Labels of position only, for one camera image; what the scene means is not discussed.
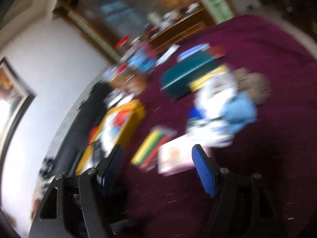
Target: picture frame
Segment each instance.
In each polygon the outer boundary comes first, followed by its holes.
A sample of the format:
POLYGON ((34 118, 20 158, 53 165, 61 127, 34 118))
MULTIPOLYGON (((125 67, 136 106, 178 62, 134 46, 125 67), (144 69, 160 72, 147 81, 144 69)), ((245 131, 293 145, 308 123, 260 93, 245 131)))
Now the picture frame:
POLYGON ((6 57, 0 61, 0 186, 4 160, 13 134, 35 98, 6 57))

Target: red cloth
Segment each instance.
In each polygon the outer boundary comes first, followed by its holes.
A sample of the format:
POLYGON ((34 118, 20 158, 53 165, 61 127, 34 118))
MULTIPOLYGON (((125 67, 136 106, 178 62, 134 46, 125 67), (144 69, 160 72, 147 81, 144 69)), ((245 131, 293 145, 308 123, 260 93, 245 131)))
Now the red cloth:
POLYGON ((176 64, 177 55, 206 42, 224 47, 228 55, 223 61, 232 69, 246 67, 271 82, 271 96, 257 106, 256 123, 239 132, 232 146, 214 149, 213 156, 237 174, 261 173, 283 213, 289 237, 295 237, 317 205, 317 62, 290 35, 257 16, 235 17, 182 40, 181 48, 149 76, 151 85, 138 96, 146 116, 126 150, 123 170, 126 214, 140 229, 118 237, 203 234, 214 200, 205 193, 195 169, 164 177, 157 168, 144 173, 129 161, 155 125, 184 134, 194 96, 173 102, 160 92, 160 75, 176 64))

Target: brown woven object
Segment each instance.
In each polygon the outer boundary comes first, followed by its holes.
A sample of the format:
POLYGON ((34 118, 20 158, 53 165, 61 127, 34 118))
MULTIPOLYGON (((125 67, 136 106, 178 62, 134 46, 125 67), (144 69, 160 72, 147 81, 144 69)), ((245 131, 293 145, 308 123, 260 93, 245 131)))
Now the brown woven object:
POLYGON ((265 102, 270 93, 269 81, 261 73, 249 73, 246 68, 234 72, 239 92, 247 92, 248 97, 255 105, 265 102))

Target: maroon carpet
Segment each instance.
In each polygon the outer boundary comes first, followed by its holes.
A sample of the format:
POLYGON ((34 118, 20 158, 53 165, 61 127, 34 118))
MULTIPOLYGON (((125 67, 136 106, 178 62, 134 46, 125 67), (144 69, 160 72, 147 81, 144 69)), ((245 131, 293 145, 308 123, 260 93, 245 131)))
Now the maroon carpet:
POLYGON ((271 96, 257 107, 256 123, 238 133, 231 147, 213 150, 213 156, 237 174, 261 173, 289 237, 295 237, 317 205, 317 61, 291 36, 255 16, 236 17, 183 40, 180 50, 152 72, 150 87, 139 96, 146 117, 126 151, 123 173, 129 192, 126 214, 141 228, 118 236, 199 238, 203 233, 213 199, 194 169, 164 177, 156 168, 140 172, 128 160, 157 124, 184 134, 193 95, 173 102, 160 92, 159 76, 178 54, 204 42, 223 45, 224 62, 232 69, 246 67, 271 82, 271 96))

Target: light blue cloth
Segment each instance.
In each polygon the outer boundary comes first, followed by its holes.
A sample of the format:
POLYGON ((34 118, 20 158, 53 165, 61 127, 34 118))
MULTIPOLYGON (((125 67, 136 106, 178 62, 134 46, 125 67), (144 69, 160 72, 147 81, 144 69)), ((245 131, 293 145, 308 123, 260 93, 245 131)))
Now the light blue cloth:
POLYGON ((223 119, 230 123, 225 127, 229 134, 236 134, 247 124, 256 121, 256 107, 246 92, 238 93, 231 102, 224 105, 223 112, 223 119))

